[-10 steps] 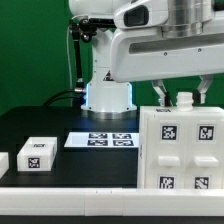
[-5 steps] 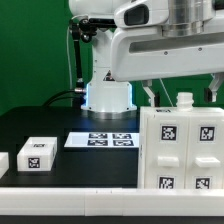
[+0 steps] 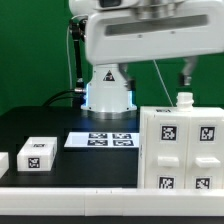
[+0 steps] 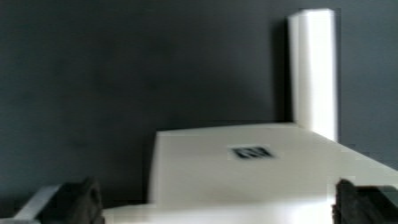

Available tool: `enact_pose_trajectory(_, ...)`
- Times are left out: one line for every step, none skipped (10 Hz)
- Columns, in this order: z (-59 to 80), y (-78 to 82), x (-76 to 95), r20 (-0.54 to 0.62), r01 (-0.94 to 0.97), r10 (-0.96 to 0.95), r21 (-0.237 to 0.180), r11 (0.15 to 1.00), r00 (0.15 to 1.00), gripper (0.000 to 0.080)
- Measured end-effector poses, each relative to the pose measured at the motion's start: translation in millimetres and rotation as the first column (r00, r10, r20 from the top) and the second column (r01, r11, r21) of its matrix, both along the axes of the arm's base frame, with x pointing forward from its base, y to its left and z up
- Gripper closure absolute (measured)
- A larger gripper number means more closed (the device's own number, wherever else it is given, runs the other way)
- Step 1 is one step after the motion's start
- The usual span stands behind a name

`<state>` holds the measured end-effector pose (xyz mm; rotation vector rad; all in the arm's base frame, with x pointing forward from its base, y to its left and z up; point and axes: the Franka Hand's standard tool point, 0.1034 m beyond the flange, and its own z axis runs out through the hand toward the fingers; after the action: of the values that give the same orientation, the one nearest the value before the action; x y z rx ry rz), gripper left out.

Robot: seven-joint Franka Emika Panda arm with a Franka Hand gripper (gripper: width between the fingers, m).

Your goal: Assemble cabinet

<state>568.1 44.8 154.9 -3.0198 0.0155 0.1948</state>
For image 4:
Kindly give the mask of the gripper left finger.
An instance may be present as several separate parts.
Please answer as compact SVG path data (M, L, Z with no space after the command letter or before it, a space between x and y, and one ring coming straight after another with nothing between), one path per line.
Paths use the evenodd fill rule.
M87 178L80 183L43 187L11 224L105 224L98 181Z

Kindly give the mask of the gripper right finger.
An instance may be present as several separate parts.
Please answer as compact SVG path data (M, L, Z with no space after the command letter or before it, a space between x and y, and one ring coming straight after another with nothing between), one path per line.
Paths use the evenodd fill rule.
M393 186L336 184L332 224L398 224L398 189Z

